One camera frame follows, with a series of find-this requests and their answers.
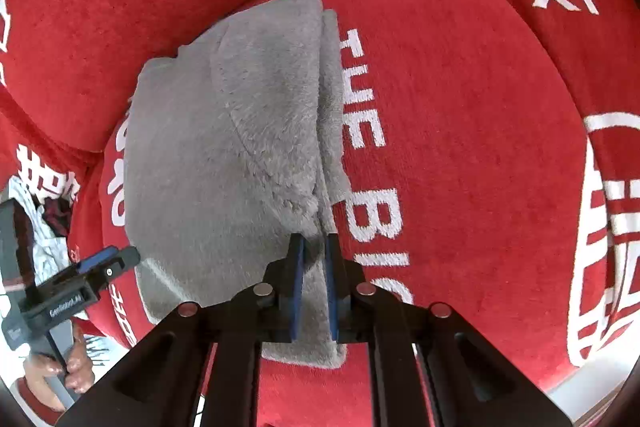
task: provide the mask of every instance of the human hand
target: human hand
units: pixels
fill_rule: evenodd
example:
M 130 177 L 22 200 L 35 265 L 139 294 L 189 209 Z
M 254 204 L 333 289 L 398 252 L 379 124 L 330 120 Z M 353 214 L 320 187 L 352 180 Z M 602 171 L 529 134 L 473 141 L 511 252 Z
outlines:
M 94 384 L 94 363 L 86 352 L 84 335 L 80 328 L 74 325 L 74 346 L 66 361 L 68 375 L 65 385 L 78 394 L 86 393 Z M 56 377 L 62 373 L 62 366 L 45 355 L 30 354 L 24 361 L 24 379 L 27 387 L 38 401 L 55 411 L 63 412 L 65 407 L 60 399 L 50 389 L 45 377 Z

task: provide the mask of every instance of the red plush seat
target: red plush seat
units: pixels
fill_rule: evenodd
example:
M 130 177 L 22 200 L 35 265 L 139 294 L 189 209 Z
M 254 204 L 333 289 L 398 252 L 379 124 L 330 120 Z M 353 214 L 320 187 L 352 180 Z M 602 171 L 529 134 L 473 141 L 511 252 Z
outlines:
M 128 244 L 123 114 L 142 64 L 263 1 L 6 0 L 4 99 L 38 145 L 88 166 L 72 250 Z M 638 8 L 323 1 L 357 93 L 344 108 L 354 195 L 334 209 L 345 255 L 405 301 L 453 304 L 541 387 L 563 380 L 640 313 Z M 102 149 L 104 166 L 79 152 Z M 110 293 L 92 319 L 134 344 L 151 328 L 134 275 Z M 337 371 L 266 362 L 260 421 L 369 425 L 365 367 L 358 347 Z

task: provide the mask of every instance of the metal bolt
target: metal bolt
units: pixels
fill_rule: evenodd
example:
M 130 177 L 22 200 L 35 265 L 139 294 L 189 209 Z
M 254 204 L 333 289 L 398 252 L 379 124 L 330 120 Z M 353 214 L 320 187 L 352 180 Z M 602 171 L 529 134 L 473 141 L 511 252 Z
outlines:
M 446 319 L 451 316 L 451 306 L 444 302 L 436 302 L 431 306 L 431 313 L 439 319 Z
M 356 286 L 356 292 L 364 296 L 372 296 L 376 292 L 376 287 L 370 282 L 361 282 Z
M 271 295 L 273 292 L 273 286 L 271 286 L 268 282 L 261 282 L 254 286 L 254 293 L 258 297 L 266 297 Z
M 195 302 L 183 302 L 178 306 L 180 317 L 193 317 L 196 313 L 198 313 L 198 305 Z

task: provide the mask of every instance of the gray plush cloth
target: gray plush cloth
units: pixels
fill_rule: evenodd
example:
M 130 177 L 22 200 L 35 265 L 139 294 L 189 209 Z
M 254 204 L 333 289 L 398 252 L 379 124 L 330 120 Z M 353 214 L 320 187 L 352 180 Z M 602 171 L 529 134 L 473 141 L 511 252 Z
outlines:
M 342 171 L 342 77 L 335 13 L 273 0 L 220 21 L 177 58 L 142 70 L 125 151 L 126 232 L 149 318 L 180 302 L 230 299 L 282 258 L 289 234 L 312 245 L 302 331 L 263 356 L 338 367 L 322 273 Z

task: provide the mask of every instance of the black clamp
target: black clamp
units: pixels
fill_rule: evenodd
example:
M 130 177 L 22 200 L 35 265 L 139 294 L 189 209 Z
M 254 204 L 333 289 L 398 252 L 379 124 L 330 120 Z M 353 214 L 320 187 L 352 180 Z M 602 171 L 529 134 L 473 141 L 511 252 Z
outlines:
M 295 340 L 305 248 L 292 235 L 286 258 L 230 301 L 179 305 L 58 426 L 190 427 L 204 392 L 201 427 L 254 427 L 261 344 Z M 369 346 L 376 427 L 572 425 L 449 305 L 408 305 L 366 282 L 335 234 L 326 239 L 325 263 L 334 339 Z
M 2 320 L 4 339 L 10 349 L 29 344 L 32 352 L 58 361 L 63 373 L 47 382 L 60 402 L 71 407 L 79 396 L 65 387 L 66 357 L 74 343 L 70 319 L 96 303 L 111 281 L 136 266 L 140 254 L 133 247 L 108 247 L 36 285 L 31 220 L 15 200 L 0 204 L 0 239 L 0 273 L 10 302 Z

